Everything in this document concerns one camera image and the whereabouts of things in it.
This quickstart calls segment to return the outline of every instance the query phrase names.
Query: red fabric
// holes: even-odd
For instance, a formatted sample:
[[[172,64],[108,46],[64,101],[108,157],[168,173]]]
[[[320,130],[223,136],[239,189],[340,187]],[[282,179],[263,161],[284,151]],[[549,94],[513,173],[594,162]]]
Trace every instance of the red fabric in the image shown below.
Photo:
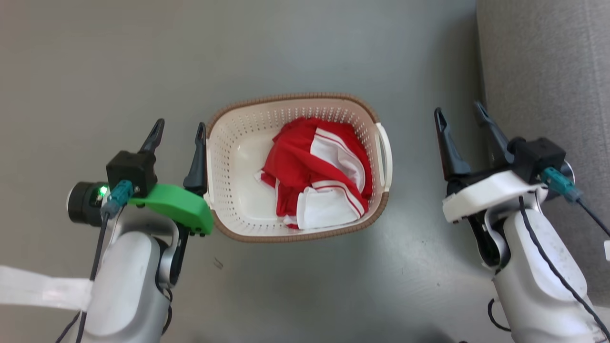
[[[365,185],[362,193],[342,171],[310,154],[317,128],[339,136],[347,148],[358,157],[365,170]],[[362,204],[365,212],[368,210],[368,199],[373,192],[371,166],[368,163],[366,150],[351,125],[331,123],[316,118],[299,118],[286,124],[273,141],[274,145],[262,169],[261,179],[272,187],[275,187],[276,180],[279,180],[276,208],[279,217],[295,216],[299,194],[306,187],[310,187],[312,182],[328,180],[344,183],[350,193]]]

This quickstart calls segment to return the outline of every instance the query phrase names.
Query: gray floor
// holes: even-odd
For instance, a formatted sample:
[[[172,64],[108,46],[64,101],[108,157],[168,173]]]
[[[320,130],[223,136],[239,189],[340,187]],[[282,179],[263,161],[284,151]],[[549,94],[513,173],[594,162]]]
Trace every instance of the gray floor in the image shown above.
[[[0,4],[0,263],[88,275],[97,232],[65,194],[136,150],[156,118],[160,182],[181,184],[200,120],[287,92],[363,97],[387,129],[390,203],[356,234],[189,243],[164,342],[508,342],[467,226],[445,223],[432,112],[482,162],[474,0],[5,1]],[[214,266],[218,259],[222,270]],[[6,342],[49,342],[72,313],[0,308]],[[499,321],[504,318],[498,315]]]

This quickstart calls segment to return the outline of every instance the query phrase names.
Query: red stripe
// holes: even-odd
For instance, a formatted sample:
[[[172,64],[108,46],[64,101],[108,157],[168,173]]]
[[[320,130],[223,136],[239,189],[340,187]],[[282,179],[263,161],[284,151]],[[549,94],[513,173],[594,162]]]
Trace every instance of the red stripe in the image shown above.
[[[347,199],[347,201],[349,201],[349,202],[350,202],[350,205],[351,205],[353,208],[355,208],[355,209],[356,209],[356,212],[358,212],[358,215],[359,215],[360,217],[362,216],[362,213],[360,213],[360,210],[358,209],[358,207],[357,207],[357,206],[356,206],[356,205],[355,205],[355,204],[354,204],[354,203],[351,201],[350,196],[349,196],[349,195],[347,195],[347,192],[348,192],[348,191],[347,191],[347,190],[345,190],[345,189],[344,189],[342,186],[322,186],[322,187],[315,187],[315,190],[322,189],[322,188],[338,188],[338,189],[340,189],[340,190],[344,191],[344,192],[345,192],[345,198]]]
[[[346,149],[347,151],[351,152],[351,150],[350,150],[350,149],[348,149],[348,147],[347,147],[347,146],[345,146],[345,144],[344,144],[344,143],[342,143],[342,142],[340,142],[340,141],[338,141],[338,140],[336,140],[336,139],[332,139],[332,138],[330,138],[330,137],[327,137],[327,136],[325,136],[325,135],[319,134],[319,133],[317,133],[317,132],[315,133],[315,135],[319,135],[319,136],[320,136],[320,137],[322,137],[322,138],[326,138],[326,139],[328,139],[328,140],[332,140],[333,142],[335,142],[335,143],[339,144],[339,145],[340,145],[340,146],[341,146],[343,149]]]

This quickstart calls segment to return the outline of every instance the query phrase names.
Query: white strap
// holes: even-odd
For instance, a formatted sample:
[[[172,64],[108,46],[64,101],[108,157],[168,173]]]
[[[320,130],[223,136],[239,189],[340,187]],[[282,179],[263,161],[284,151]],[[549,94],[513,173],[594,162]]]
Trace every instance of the white strap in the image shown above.
[[[0,304],[86,311],[92,286],[89,279],[53,278],[0,265]]]

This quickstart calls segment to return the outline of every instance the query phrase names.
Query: green plastic bracket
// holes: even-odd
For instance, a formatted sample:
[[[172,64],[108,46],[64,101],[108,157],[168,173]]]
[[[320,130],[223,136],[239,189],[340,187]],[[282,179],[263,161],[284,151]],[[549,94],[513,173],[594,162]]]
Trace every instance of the green plastic bracket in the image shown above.
[[[156,184],[146,198],[131,198],[129,204],[145,205],[190,228],[195,234],[210,234],[214,227],[206,201],[174,184]]]

